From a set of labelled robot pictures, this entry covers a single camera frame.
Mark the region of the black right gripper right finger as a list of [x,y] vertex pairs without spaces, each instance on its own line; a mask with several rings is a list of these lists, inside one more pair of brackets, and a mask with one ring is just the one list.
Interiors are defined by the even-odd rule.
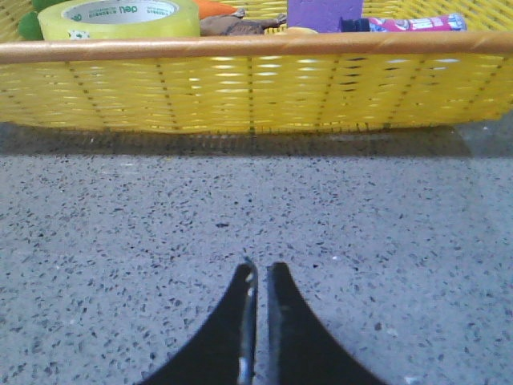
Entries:
[[326,330],[284,262],[268,269],[268,309],[271,384],[383,383]]

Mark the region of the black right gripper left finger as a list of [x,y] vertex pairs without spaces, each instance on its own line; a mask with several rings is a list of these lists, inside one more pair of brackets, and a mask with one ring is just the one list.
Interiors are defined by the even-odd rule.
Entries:
[[251,384],[257,334],[257,268],[239,264],[201,328],[143,384]]

